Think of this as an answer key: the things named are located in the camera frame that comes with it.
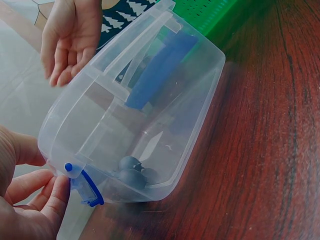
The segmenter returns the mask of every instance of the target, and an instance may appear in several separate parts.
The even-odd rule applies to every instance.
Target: finger
[[[70,81],[72,80],[72,76],[71,76],[71,70],[72,70],[72,66],[68,66],[59,76],[58,80],[57,80],[57,85],[59,87],[62,87],[68,83],[70,83]]]
[[[74,78],[96,53],[96,48],[90,47],[83,50],[81,60],[72,68],[71,76]]]
[[[68,66],[77,64],[77,52],[70,50],[68,53]]]
[[[49,81],[52,87],[57,85],[57,82],[61,73],[68,66],[68,54],[69,54],[69,51],[65,48],[58,48],[55,53],[55,66]]]
[[[76,54],[76,63],[75,63],[74,65],[76,65],[77,63],[79,63],[79,62],[81,61],[83,54],[84,54],[84,53],[83,53],[82,51],[81,51],[81,52],[78,52],[78,53]]]
[[[41,213],[51,222],[58,232],[64,218],[70,195],[70,182],[66,176],[58,176],[54,182],[51,196]]]
[[[30,207],[30,209],[41,211],[41,209],[44,208],[46,203],[48,202],[50,195],[52,193],[52,190],[54,188],[54,184],[57,177],[52,177],[47,185],[44,186],[44,188],[41,190],[40,193],[38,193],[28,204],[27,206]]]
[[[39,148],[37,139],[33,136],[10,132],[15,152],[15,164],[28,164],[33,166],[43,166],[46,164]]]
[[[12,205],[16,204],[47,185],[53,177],[54,174],[48,169],[40,169],[15,177],[7,188],[4,198]]]
[[[59,35],[48,22],[42,32],[42,45],[41,45],[41,61],[44,67],[44,76],[49,78],[55,67],[55,52]]]

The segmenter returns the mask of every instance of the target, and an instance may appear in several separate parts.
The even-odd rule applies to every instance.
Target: white tabletop
[[[0,63],[0,124],[12,131],[36,137],[62,89],[49,86],[44,79],[39,53],[1,20]],[[15,176],[35,169],[18,166]],[[79,194],[73,192],[58,239],[78,239],[92,210],[82,205]]]

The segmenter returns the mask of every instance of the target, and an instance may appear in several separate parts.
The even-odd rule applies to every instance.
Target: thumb
[[[46,163],[34,137],[9,131],[0,125],[0,196],[4,196],[18,164]]]

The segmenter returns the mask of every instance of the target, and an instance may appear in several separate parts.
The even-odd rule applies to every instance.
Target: wooden table
[[[176,189],[97,207],[80,239],[320,239],[320,1],[239,2],[212,33],[227,64]]]

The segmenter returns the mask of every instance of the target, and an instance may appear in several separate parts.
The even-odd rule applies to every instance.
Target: blue plastic part
[[[88,182],[89,186],[91,187],[91,189],[93,190],[93,192],[95,193],[96,199],[93,201],[88,201],[88,204],[90,207],[94,207],[98,204],[103,205],[105,203],[104,198],[102,197],[99,189],[97,188],[97,186],[95,185],[95,183],[91,180],[91,178],[89,177],[89,175],[86,173],[85,170],[81,171],[81,174],[84,176],[84,178],[86,179],[86,181]]]
[[[67,168],[71,168],[72,170],[73,165],[71,163],[66,163],[64,167],[66,171],[68,171]],[[98,204],[103,205],[105,203],[99,189],[85,170],[82,170],[77,178],[71,178],[70,182],[71,189],[76,189],[82,197],[82,203],[88,204],[90,207],[94,207]]]
[[[64,168],[67,172],[71,172],[72,171],[72,164],[70,162],[67,162],[65,165],[64,165]]]
[[[166,47],[154,56],[141,74],[125,105],[141,110],[197,42],[195,36],[183,31],[170,37]]]

